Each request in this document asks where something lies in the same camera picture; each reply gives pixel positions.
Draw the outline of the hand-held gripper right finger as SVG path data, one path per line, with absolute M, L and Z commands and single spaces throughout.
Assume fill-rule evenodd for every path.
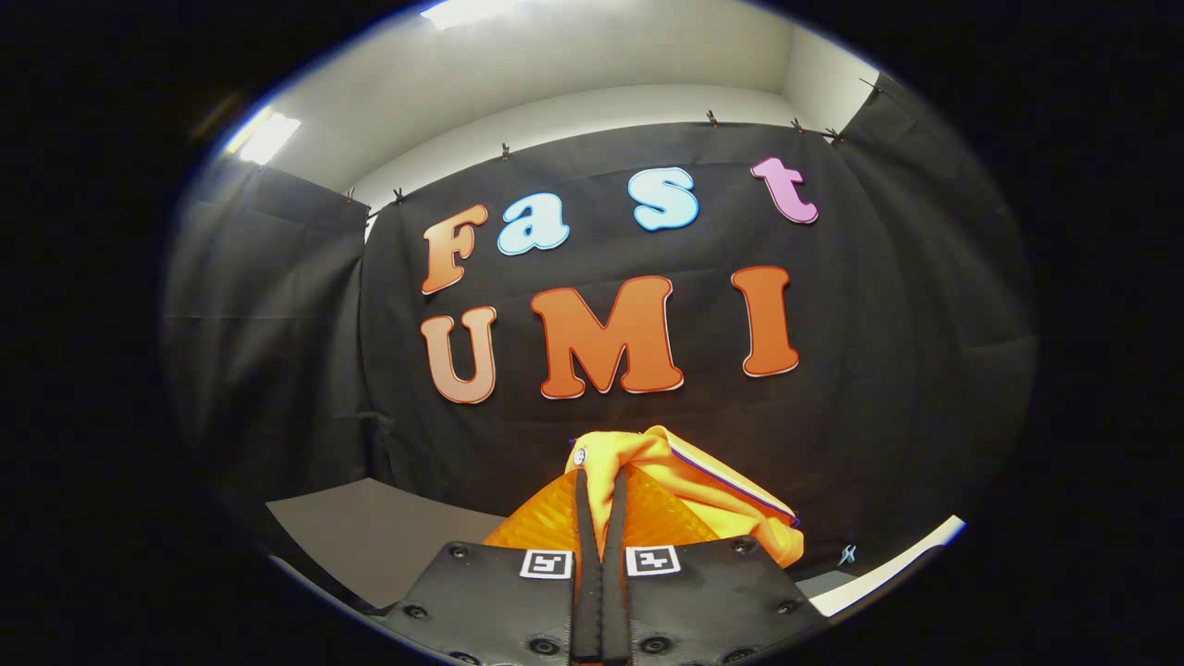
M 605 665 L 754 665 L 826 627 L 757 538 L 714 534 L 633 465 L 606 526 Z

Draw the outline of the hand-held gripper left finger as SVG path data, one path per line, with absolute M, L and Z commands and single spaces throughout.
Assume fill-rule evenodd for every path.
M 449 665 L 575 665 L 601 659 L 601 561 L 583 469 L 562 478 L 570 547 L 448 542 L 382 628 Z

